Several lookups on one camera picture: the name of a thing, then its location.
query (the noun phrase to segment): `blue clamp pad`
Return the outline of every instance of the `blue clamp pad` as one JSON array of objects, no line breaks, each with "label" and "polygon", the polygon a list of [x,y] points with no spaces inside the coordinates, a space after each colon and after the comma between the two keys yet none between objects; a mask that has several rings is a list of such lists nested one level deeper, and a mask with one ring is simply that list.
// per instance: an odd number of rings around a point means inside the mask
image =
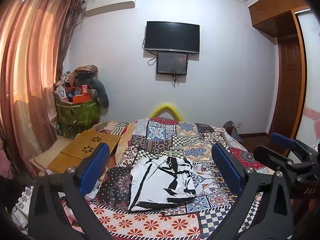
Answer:
[{"label": "blue clamp pad", "polygon": [[275,133],[275,132],[273,132],[270,135],[270,141],[272,143],[275,143],[275,144],[281,146],[284,149],[288,149],[291,151],[294,150],[296,147],[294,140],[291,140],[291,139],[289,139],[281,134]]},{"label": "blue clamp pad", "polygon": [[107,144],[100,143],[96,150],[98,152],[95,157],[80,176],[79,193],[82,197],[93,190],[94,185],[99,179],[99,176],[109,159],[110,149]]},{"label": "blue clamp pad", "polygon": [[241,196],[245,181],[244,167],[241,163],[231,156],[220,143],[212,146],[212,159],[230,191]]}]

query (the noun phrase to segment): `wall-mounted tv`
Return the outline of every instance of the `wall-mounted tv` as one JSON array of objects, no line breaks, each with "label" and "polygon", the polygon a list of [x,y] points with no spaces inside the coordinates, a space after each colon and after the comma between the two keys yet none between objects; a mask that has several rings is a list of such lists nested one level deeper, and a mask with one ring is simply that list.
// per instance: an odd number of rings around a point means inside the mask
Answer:
[{"label": "wall-mounted tv", "polygon": [[200,53],[200,26],[174,22],[147,22],[145,50]]}]

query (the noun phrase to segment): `metal bolt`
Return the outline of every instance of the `metal bolt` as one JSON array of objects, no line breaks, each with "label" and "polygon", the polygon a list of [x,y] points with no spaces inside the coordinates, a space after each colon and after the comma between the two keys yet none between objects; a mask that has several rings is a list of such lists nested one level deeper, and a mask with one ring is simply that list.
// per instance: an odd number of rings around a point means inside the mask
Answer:
[{"label": "metal bolt", "polygon": [[45,174],[46,174],[45,171],[40,171],[40,172],[38,173],[38,176],[39,176],[39,177],[43,177]]},{"label": "metal bolt", "polygon": [[75,170],[76,170],[75,167],[69,167],[69,168],[67,168],[67,172],[68,172],[68,173],[74,173]]},{"label": "metal bolt", "polygon": [[247,173],[253,173],[253,172],[254,172],[254,169],[251,168],[251,167],[246,167],[244,170],[245,170]]},{"label": "metal bolt", "polygon": [[276,175],[277,175],[278,177],[282,177],[282,176],[283,176],[283,173],[282,173],[281,171],[276,171]]}]

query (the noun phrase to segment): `floor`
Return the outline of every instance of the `floor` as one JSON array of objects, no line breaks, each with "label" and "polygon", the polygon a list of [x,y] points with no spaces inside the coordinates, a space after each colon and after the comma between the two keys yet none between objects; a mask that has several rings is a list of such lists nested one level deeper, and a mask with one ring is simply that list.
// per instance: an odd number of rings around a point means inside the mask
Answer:
[{"label": "floor", "polygon": [[257,136],[257,137],[247,137],[242,138],[242,145],[248,150],[248,152],[253,153],[255,147],[259,145],[267,146],[269,144],[269,138],[267,136]]}]

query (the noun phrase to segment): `quilt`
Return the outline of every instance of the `quilt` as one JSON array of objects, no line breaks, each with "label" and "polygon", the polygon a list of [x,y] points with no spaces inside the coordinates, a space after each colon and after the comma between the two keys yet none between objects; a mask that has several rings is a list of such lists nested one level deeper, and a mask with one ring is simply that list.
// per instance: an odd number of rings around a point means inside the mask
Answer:
[{"label": "quilt", "polygon": [[[243,166],[257,172],[268,169],[224,128],[178,122],[165,118],[138,120],[129,147],[105,174],[90,207],[115,239],[206,239],[227,215],[237,199],[224,182],[211,157],[212,145],[220,142]],[[128,212],[132,181],[130,171],[142,157],[186,157],[193,162],[196,198],[175,208]],[[249,228],[261,200],[258,193],[239,232]]]}]

